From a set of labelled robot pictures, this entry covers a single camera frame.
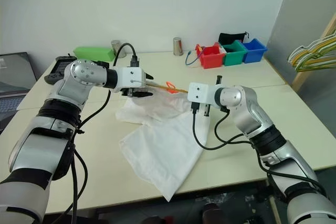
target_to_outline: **laptop keyboard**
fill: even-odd
[[[24,97],[10,97],[0,99],[0,113],[16,111]]]

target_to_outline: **blue bin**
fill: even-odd
[[[259,62],[264,54],[267,51],[265,47],[259,40],[253,39],[249,43],[243,43],[247,49],[247,54],[243,59],[244,63]]]

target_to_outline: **white cloth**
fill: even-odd
[[[143,124],[120,141],[120,148],[136,175],[154,184],[170,201],[202,149],[193,136],[193,115],[186,94],[151,92],[151,97],[128,99],[116,113],[118,120]],[[204,145],[209,123],[202,112],[196,116],[196,135]]]

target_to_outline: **beige table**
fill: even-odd
[[[140,67],[154,77],[154,81],[164,84],[166,81],[173,82],[176,87],[188,89],[190,82],[203,82],[215,84],[217,75],[223,76],[223,84],[229,86],[238,84],[251,88],[282,85],[285,82],[278,76],[272,66],[263,59],[258,63],[241,64],[236,66],[203,69],[197,61],[187,67],[184,63],[185,55],[174,56],[171,52],[153,52],[138,54]],[[130,64],[130,55],[118,59],[117,66],[127,67]],[[43,77],[50,73],[55,63],[45,71],[42,77],[33,86],[24,100],[18,106],[18,110],[39,108],[52,89]],[[107,96],[107,89],[94,87],[89,95],[88,102],[103,102]],[[119,93],[112,95],[112,100],[125,99]]]
[[[334,158],[336,139],[291,87],[280,85],[255,88],[255,91],[260,105],[269,114],[276,127],[285,138],[292,141],[314,169],[336,165]],[[135,175],[120,152],[118,142],[138,127],[136,124],[122,123],[115,119],[115,111],[123,104],[123,100],[111,101],[105,110],[83,127],[85,134],[76,138],[77,150],[86,161],[89,170],[86,190],[78,202],[79,209],[111,206],[161,195],[153,185]],[[84,108],[83,118],[100,106],[101,102],[88,103]],[[0,135],[0,180],[8,176],[9,153],[37,111],[38,109],[19,111]],[[219,110],[211,110],[208,146],[218,144],[212,129],[223,115]],[[219,129],[219,135],[223,139],[238,133],[231,117],[223,122]],[[77,171],[80,186],[83,171],[78,162]],[[217,151],[203,151],[178,192],[215,188],[264,178],[266,174],[258,167],[254,150],[246,144],[233,145]],[[71,201],[72,179],[69,173],[52,183],[47,213],[61,212]]]

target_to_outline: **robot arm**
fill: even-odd
[[[320,194],[315,184],[272,174],[297,175],[318,181],[312,168],[259,106],[253,89],[191,83],[188,99],[205,103],[208,109],[211,105],[219,109],[226,107],[231,111],[236,126],[250,140],[261,161],[268,167],[271,185],[280,198],[288,203],[290,224],[336,223],[336,207]]]
[[[150,76],[139,67],[108,69],[83,59],[68,65],[64,79],[55,83],[12,150],[11,174],[0,182],[0,222],[42,222],[50,183],[66,175],[73,159],[71,139],[92,87],[143,97],[151,93],[136,90],[144,87],[146,77]]]

